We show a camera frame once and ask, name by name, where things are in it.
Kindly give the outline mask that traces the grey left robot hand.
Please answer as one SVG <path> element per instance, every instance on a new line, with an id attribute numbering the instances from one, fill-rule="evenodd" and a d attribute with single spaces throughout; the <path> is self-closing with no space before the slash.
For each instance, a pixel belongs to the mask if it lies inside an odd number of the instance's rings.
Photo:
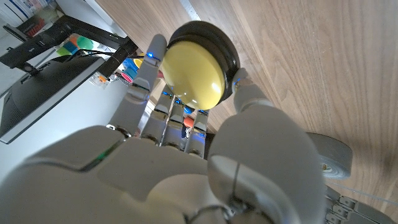
<path id="1" fill-rule="evenodd" d="M 325 186 L 327 224 L 397 224 L 385 213 Z"/>

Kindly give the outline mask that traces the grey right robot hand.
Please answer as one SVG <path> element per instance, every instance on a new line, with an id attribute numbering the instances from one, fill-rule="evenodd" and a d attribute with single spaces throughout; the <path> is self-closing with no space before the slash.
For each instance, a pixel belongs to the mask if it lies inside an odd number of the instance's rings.
<path id="1" fill-rule="evenodd" d="M 309 136 L 238 66 L 194 42 L 153 38 L 108 126 L 27 158 L 1 184 L 3 223 L 322 223 Z M 232 73 L 236 114 L 204 154 L 210 95 Z"/>

